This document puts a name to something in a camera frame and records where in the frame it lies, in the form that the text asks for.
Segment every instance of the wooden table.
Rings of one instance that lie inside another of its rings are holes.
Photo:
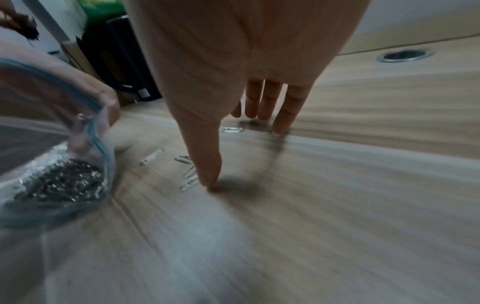
[[[463,56],[450,70],[447,56],[380,78],[376,63],[327,71],[284,139],[250,122],[220,133],[215,193],[179,190],[186,149],[162,102],[126,108],[111,200],[57,229],[3,231],[0,302],[477,303],[474,39],[436,45]]]

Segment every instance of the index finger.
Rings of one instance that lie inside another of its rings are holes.
[[[285,101],[273,122],[272,131],[274,134],[284,134],[289,130],[304,106],[305,100],[307,100],[312,86],[313,84],[303,87],[288,86]]]

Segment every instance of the wood grain surface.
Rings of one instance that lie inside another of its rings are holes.
[[[479,75],[419,74],[319,82],[284,138],[220,133],[212,192],[180,191],[164,104],[127,107],[111,200],[2,231],[0,302],[477,303]]]

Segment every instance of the ziplock bag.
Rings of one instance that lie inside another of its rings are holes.
[[[118,102],[85,94],[44,62],[16,59],[0,56],[0,226],[51,224],[99,207],[115,174],[105,134]]]

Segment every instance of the green object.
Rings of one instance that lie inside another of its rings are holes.
[[[126,14],[121,0],[77,0],[86,14],[86,27]]]

